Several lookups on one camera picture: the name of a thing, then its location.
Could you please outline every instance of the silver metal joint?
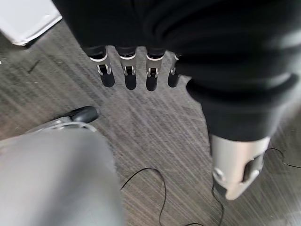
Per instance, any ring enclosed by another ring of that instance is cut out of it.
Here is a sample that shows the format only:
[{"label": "silver metal joint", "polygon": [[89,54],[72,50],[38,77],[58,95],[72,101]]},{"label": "silver metal joint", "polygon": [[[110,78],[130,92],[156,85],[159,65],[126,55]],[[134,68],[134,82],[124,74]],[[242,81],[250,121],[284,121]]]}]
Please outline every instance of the silver metal joint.
[{"label": "silver metal joint", "polygon": [[94,59],[91,57],[90,57],[90,59],[96,64],[98,73],[100,75],[103,75],[103,73],[111,74],[112,66],[111,66],[109,55],[108,55],[108,51],[105,54],[105,56],[101,59]]},{"label": "silver metal joint", "polygon": [[136,75],[136,54],[130,57],[120,56],[123,73],[125,76],[131,71],[132,75]]},{"label": "silver metal joint", "polygon": [[270,137],[240,142],[211,135],[213,177],[225,190],[225,198],[238,198],[256,179]]},{"label": "silver metal joint", "polygon": [[154,75],[155,78],[158,77],[161,65],[162,65],[163,56],[157,59],[150,58],[146,55],[146,75],[151,77]]},{"label": "silver metal joint", "polygon": [[175,64],[177,63],[178,60],[179,60],[179,58],[177,58],[176,54],[174,54],[174,57],[171,60],[171,66],[170,66],[170,73],[172,75],[174,75],[174,73],[175,73]]}]

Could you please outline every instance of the black cable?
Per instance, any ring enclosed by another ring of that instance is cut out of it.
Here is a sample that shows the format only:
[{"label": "black cable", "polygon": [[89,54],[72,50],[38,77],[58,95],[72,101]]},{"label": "black cable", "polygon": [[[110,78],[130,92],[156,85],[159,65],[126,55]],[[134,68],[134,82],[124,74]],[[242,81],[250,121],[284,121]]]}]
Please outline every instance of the black cable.
[{"label": "black cable", "polygon": [[271,147],[271,148],[268,148],[268,149],[267,149],[267,151],[269,151],[269,150],[275,150],[275,151],[278,151],[278,152],[280,153],[280,155],[281,155],[281,162],[282,162],[284,165],[286,165],[286,166],[291,166],[291,167],[298,168],[298,169],[301,169],[301,166],[295,166],[295,165],[287,164],[287,163],[285,162],[285,156],[284,156],[283,152],[280,151],[279,149]]},{"label": "black cable", "polygon": [[[162,173],[161,173],[158,169],[152,168],[152,167],[146,167],[146,168],[143,168],[143,169],[137,171],[136,173],[134,173],[134,174],[133,174],[133,175],[132,175],[132,176],[131,176],[124,184],[123,184],[123,186],[121,187],[120,190],[122,190],[122,189],[127,185],[127,183],[128,183],[134,176],[136,176],[138,173],[140,173],[140,172],[142,172],[142,171],[144,171],[144,170],[153,170],[153,171],[155,171],[156,173],[159,174],[159,176],[161,177],[161,179],[162,179],[162,181],[163,181],[163,185],[164,185],[164,201],[163,201],[162,208],[161,208],[161,211],[160,211],[160,214],[159,214],[159,225],[160,225],[160,226],[163,226],[162,223],[161,223],[161,217],[162,217],[162,212],[163,212],[163,209],[164,209],[165,203],[166,203],[167,189],[166,189],[165,179],[164,179]],[[221,226],[222,220],[223,220],[223,216],[224,216],[224,206],[223,206],[223,204],[221,203],[221,201],[219,201],[219,200],[216,198],[216,196],[215,196],[215,194],[214,194],[214,184],[212,184],[211,194],[212,194],[212,196],[214,197],[214,199],[215,199],[215,200],[220,204],[220,206],[221,206],[222,215],[221,215],[221,219],[220,219],[219,224],[218,224],[218,226]],[[200,225],[200,226],[204,226],[203,224],[200,224],[200,223],[189,223],[189,224],[184,225],[184,226],[190,226],[190,225]]]},{"label": "black cable", "polygon": [[159,176],[161,177],[161,179],[162,179],[162,181],[163,181],[163,185],[164,185],[164,201],[163,201],[162,208],[161,208],[161,211],[160,211],[160,214],[159,214],[159,225],[160,225],[160,226],[163,226],[162,223],[161,223],[161,216],[162,216],[162,212],[163,212],[163,209],[164,209],[164,206],[165,206],[165,203],[166,203],[166,195],[167,195],[167,192],[166,192],[165,179],[164,179],[162,173],[161,173],[158,169],[152,168],[152,167],[146,167],[146,168],[143,168],[143,169],[137,171],[136,173],[134,173],[134,174],[133,174],[133,175],[132,175],[132,176],[131,176],[124,184],[123,184],[123,186],[121,187],[120,190],[122,190],[122,189],[125,187],[125,185],[127,185],[127,183],[128,183],[134,176],[136,176],[138,173],[140,173],[140,172],[142,172],[142,171],[144,171],[144,170],[153,170],[153,171],[155,171],[156,173],[159,174]]},{"label": "black cable", "polygon": [[224,218],[225,208],[224,208],[224,205],[222,204],[222,202],[219,201],[219,200],[217,199],[217,197],[215,196],[215,194],[214,194],[214,183],[212,184],[211,194],[212,194],[212,196],[214,197],[214,199],[215,199],[215,200],[220,204],[220,206],[221,206],[222,213],[221,213],[220,222],[218,223],[218,226],[221,226],[221,225],[222,225],[222,220],[223,220],[223,218]]}]

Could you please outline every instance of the robotic hand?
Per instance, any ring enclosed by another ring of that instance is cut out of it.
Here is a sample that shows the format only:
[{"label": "robotic hand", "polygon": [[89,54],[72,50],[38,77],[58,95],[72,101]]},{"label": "robotic hand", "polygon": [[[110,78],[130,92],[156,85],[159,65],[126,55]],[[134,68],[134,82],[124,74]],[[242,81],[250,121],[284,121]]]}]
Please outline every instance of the robotic hand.
[{"label": "robotic hand", "polygon": [[116,47],[126,87],[136,87],[135,49],[147,48],[154,91],[165,49],[175,54],[168,84],[191,77],[202,104],[215,187],[239,197],[259,175],[263,155],[293,96],[300,67],[301,1],[53,0],[107,87],[114,76],[105,46]]}]

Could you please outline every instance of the gray carpet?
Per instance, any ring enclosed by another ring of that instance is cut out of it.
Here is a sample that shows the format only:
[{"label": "gray carpet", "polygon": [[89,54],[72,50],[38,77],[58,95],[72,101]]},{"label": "gray carpet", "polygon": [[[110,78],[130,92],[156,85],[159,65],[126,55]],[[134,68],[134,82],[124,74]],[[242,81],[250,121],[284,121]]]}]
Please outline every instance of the gray carpet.
[{"label": "gray carpet", "polygon": [[[221,210],[211,196],[211,159],[200,105],[186,92],[188,78],[167,85],[171,55],[166,53],[158,88],[145,87],[145,51],[137,51],[137,88],[127,90],[118,56],[110,47],[116,83],[101,84],[92,62],[64,22],[28,49],[0,37],[0,138],[20,135],[75,108],[93,105],[93,122],[110,141],[122,184],[142,167],[156,167],[166,178],[164,226],[199,222],[217,225]],[[301,165],[299,101],[289,105],[271,146],[285,151],[285,161]],[[263,172],[250,189],[225,205],[223,226],[299,226],[301,169],[267,154]],[[163,185],[153,172],[137,175],[122,192],[128,225],[158,226]]]}]

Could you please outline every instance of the chair wheel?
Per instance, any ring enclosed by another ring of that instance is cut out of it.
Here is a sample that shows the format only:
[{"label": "chair wheel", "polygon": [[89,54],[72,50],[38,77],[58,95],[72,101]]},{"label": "chair wheel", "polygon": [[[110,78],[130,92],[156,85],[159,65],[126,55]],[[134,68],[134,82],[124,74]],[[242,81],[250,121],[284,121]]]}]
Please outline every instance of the chair wheel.
[{"label": "chair wheel", "polygon": [[85,106],[75,109],[64,116],[70,117],[72,121],[90,123],[98,118],[98,112],[93,106]]}]

